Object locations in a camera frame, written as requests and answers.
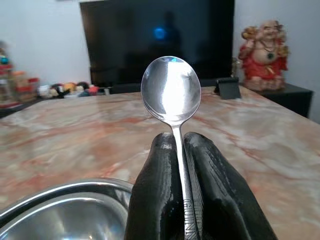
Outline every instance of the spoon handle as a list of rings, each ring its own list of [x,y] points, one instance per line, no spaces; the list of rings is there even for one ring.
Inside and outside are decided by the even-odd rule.
[[[176,153],[178,158],[178,167],[182,187],[183,210],[184,210],[184,239],[199,240],[199,232],[196,221],[196,213],[186,152],[183,144],[181,125],[171,126],[175,138]]]

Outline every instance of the stainless steel bowl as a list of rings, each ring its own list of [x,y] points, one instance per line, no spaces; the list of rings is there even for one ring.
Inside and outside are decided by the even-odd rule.
[[[123,239],[131,189],[103,178],[49,188],[0,212],[0,240]]]

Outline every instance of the pink marble surface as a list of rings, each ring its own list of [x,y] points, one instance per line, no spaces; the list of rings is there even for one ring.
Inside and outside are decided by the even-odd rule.
[[[245,177],[280,240],[320,239],[320,125],[245,88],[203,89],[184,126],[212,139]],[[49,100],[0,121],[0,208],[83,178],[135,182],[153,138],[169,131],[140,93]]]

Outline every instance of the statue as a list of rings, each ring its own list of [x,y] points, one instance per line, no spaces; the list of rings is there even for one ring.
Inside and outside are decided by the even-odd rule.
[[[278,21],[269,20],[259,29],[247,27],[242,32],[246,40],[240,48],[243,61],[244,86],[251,90],[279,90],[285,87],[282,71],[287,69],[286,33]]]

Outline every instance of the black tv screen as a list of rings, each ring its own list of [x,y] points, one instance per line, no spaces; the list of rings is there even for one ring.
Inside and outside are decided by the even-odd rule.
[[[140,83],[161,56],[187,61],[202,84],[231,75],[234,0],[104,0],[80,9],[100,87]]]

